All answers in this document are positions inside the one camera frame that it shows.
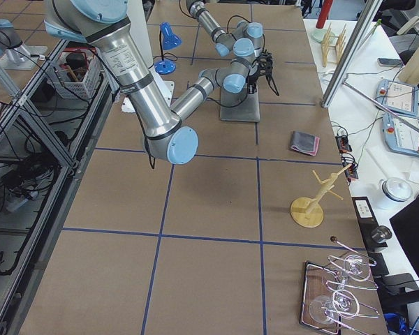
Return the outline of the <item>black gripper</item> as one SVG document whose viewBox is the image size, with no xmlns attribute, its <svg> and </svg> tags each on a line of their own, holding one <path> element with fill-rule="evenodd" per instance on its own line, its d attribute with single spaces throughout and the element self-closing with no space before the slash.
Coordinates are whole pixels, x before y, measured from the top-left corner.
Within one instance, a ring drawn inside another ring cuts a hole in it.
<svg viewBox="0 0 419 335">
<path fill-rule="evenodd" d="M 249 74 L 249 76 L 247 77 L 247 91 L 249 94 L 254 94 L 258 91 L 257 81 L 259 77 L 259 70 L 257 70 L 255 73 Z"/>
</svg>

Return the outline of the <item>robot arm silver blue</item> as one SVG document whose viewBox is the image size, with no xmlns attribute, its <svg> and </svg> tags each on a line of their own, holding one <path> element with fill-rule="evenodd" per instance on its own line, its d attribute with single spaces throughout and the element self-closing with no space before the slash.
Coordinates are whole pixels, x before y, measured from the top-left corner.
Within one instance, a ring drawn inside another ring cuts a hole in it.
<svg viewBox="0 0 419 335">
<path fill-rule="evenodd" d="M 186 9 L 189 15 L 195 19 L 201 27 L 210 35 L 216 51 L 221 57 L 228 56 L 231 52 L 237 56 L 243 56 L 237 44 L 239 40 L 249 40 L 254 55 L 258 57 L 264 50 L 263 25 L 259 22 L 249 22 L 242 19 L 231 32 L 224 29 L 205 7 L 204 1 L 186 1 Z"/>
<path fill-rule="evenodd" d="M 135 108 L 144 135 L 143 147 L 150 157 L 177 165 L 195 156 L 198 135 L 183 123 L 216 88 L 221 90 L 221 119 L 259 120 L 253 83 L 263 50 L 262 24 L 242 20 L 228 33 L 203 1 L 187 1 L 189 14 L 211 36 L 217 52 L 235 57 L 225 68 L 203 70 L 182 96 L 167 103 L 142 57 L 145 48 L 130 34 L 132 24 L 146 27 L 142 4 L 137 7 L 137 14 L 130 16 L 127 1 L 46 1 L 45 28 L 52 36 L 88 43 L 101 51 L 120 91 Z"/>
</svg>

